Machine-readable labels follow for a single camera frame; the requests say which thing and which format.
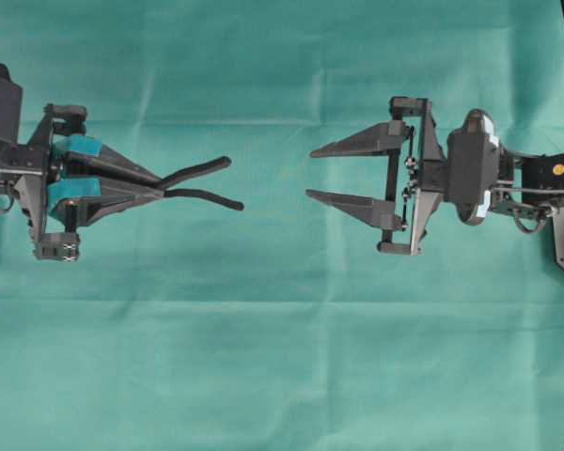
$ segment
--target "parallel jaw gripper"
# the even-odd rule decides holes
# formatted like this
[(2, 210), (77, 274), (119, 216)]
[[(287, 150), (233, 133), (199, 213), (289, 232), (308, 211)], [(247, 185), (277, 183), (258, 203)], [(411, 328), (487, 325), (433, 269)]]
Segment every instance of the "parallel jaw gripper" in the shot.
[[(349, 138), (336, 141), (311, 152), (312, 158), (327, 157), (388, 157), (386, 192), (384, 199), (349, 194), (333, 194), (307, 190), (306, 194), (325, 205), (342, 210), (352, 217), (374, 228), (382, 230), (382, 239), (377, 248), (390, 254), (417, 255), (419, 243), (426, 233), (426, 223), (442, 200), (440, 183), (433, 174), (442, 171), (445, 162), (434, 132), (431, 103), (426, 99), (394, 97), (390, 101), (388, 122), (382, 122), (365, 129)], [(421, 117), (418, 157), (414, 157), (415, 128), (408, 126), (404, 117)], [(403, 212), (395, 213), (397, 207), (397, 183), (400, 167), (400, 154), (403, 144), (409, 141), (409, 154), (405, 160), (410, 181), (402, 193)], [(422, 179), (415, 167), (428, 167)], [(415, 195), (412, 215), (411, 239), (409, 243), (393, 242), (393, 234), (407, 227), (407, 201)]]

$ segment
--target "green cloth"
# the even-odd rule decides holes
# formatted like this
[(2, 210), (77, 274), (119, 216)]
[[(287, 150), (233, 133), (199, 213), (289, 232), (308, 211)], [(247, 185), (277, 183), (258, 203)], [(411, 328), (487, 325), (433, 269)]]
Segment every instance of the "green cloth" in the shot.
[(0, 217), (0, 451), (564, 449), (564, 273), (549, 229), (444, 204), (421, 257), (305, 188), (381, 196), (384, 159), (308, 152), (434, 101), (564, 151), (558, 0), (0, 0), (0, 61), (88, 135), (242, 213), (167, 199), (37, 262)]

